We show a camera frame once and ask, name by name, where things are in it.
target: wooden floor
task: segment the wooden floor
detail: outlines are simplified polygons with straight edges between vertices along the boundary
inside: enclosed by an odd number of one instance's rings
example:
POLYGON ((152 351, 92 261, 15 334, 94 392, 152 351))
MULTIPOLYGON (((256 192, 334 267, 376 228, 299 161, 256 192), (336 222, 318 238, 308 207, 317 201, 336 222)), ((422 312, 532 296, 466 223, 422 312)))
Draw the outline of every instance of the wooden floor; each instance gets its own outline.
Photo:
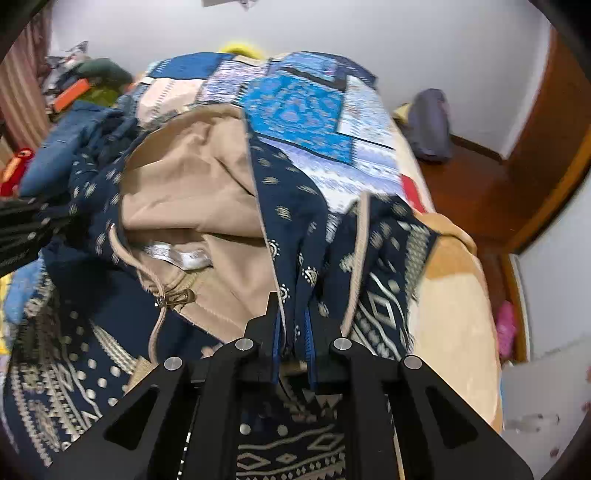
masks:
POLYGON ((435 209, 475 240, 496 317, 508 299, 499 256, 502 246, 537 205, 512 183, 506 165, 458 145, 445 164, 419 163, 435 209))

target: clothing label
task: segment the clothing label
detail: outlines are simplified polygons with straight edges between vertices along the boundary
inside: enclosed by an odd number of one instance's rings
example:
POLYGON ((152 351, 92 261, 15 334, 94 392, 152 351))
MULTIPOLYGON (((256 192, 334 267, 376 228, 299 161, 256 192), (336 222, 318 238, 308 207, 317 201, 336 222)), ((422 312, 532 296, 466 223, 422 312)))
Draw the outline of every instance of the clothing label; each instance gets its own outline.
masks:
POLYGON ((207 252, 201 248, 192 252, 179 252, 172 245, 164 242, 153 242, 144 245, 142 250, 152 258, 158 258, 165 262, 172 263, 184 271, 201 270, 212 264, 207 252))

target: beige fleece lining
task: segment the beige fleece lining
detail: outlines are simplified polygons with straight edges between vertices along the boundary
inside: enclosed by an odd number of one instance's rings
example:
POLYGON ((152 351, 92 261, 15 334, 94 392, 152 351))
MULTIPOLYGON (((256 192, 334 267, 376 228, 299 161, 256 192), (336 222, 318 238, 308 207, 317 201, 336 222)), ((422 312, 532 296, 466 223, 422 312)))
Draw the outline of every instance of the beige fleece lining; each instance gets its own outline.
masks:
MULTIPOLYGON (((241 109, 196 108, 153 132, 129 156, 121 180, 121 219, 135 258, 166 294, 191 289, 176 310, 222 342, 240 338, 276 291, 263 238, 241 109), (183 271, 150 257, 150 241, 205 250, 213 266, 183 271)), ((140 274, 144 288, 156 285, 140 274)))

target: yellow object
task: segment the yellow object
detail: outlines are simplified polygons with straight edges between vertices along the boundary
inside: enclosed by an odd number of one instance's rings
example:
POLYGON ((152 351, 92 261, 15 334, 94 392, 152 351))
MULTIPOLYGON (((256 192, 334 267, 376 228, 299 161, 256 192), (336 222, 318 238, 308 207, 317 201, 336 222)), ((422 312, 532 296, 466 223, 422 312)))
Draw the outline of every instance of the yellow object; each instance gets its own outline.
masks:
POLYGON ((408 123, 408 112, 410 111, 410 103, 403 103, 400 105, 392 114, 395 120, 400 120, 401 122, 407 124, 408 123))
POLYGON ((255 60, 264 60, 267 58, 263 53, 250 45, 245 43, 231 42, 225 45, 221 50, 221 53, 233 53, 235 55, 242 55, 243 57, 249 57, 255 60))
POLYGON ((4 304, 6 295, 8 295, 8 289, 10 288, 11 282, 11 273, 0 278, 0 355, 10 354, 10 350, 8 350, 6 343, 4 343, 4 309, 2 308, 2 305, 4 304))

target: red patch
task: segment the red patch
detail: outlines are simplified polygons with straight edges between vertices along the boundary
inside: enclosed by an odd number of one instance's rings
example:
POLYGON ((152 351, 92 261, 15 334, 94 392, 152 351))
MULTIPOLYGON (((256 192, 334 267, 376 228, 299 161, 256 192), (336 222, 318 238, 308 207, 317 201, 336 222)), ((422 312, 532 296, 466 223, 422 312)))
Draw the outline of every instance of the red patch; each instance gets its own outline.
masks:
POLYGON ((421 202, 421 197, 418 194, 417 186, 413 180, 406 175, 400 175, 400 179, 402 180, 402 187, 404 188, 407 203, 420 213, 425 213, 425 207, 421 202))

